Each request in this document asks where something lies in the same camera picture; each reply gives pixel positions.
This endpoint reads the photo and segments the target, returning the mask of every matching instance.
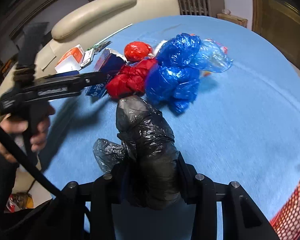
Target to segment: round table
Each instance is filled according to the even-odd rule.
[[[144,21],[110,40],[123,53],[131,41],[155,47],[180,33],[194,33],[228,47],[228,71],[202,79],[196,101],[182,115],[160,110],[187,163],[215,182],[237,180],[268,219],[292,194],[300,179],[300,79],[268,41],[241,26],[204,16],[171,16]],[[90,72],[98,59],[82,73]],[[67,182],[102,175],[93,155],[98,138],[116,137],[117,103],[81,96],[52,102],[56,114],[40,153],[46,177],[62,189]],[[190,239],[194,205],[183,201],[163,210],[113,205],[117,239]],[[218,205],[218,239],[222,239]]]

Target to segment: beige sofa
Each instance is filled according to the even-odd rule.
[[[95,0],[85,4],[53,27],[53,39],[36,57],[36,78],[55,74],[56,63],[77,44],[86,50],[131,23],[179,14],[178,0]],[[0,96],[13,86],[14,68],[0,86]]]

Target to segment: red mesh basket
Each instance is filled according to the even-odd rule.
[[[300,181],[289,200],[270,221],[281,240],[297,240],[300,236]]]

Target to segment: translucent blue plastic bag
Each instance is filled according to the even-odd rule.
[[[157,60],[145,82],[147,97],[154,105],[167,101],[179,114],[197,97],[200,70],[221,73],[232,64],[221,44],[187,33],[166,42]]]
[[[188,66],[216,73],[224,72],[232,65],[225,50],[225,47],[215,41],[202,40],[199,52]]]

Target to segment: blue box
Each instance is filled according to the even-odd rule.
[[[96,62],[93,71],[101,71],[109,75],[106,82],[85,88],[86,96],[101,98],[106,94],[106,84],[119,72],[123,65],[126,64],[126,59],[119,52],[105,48]]]

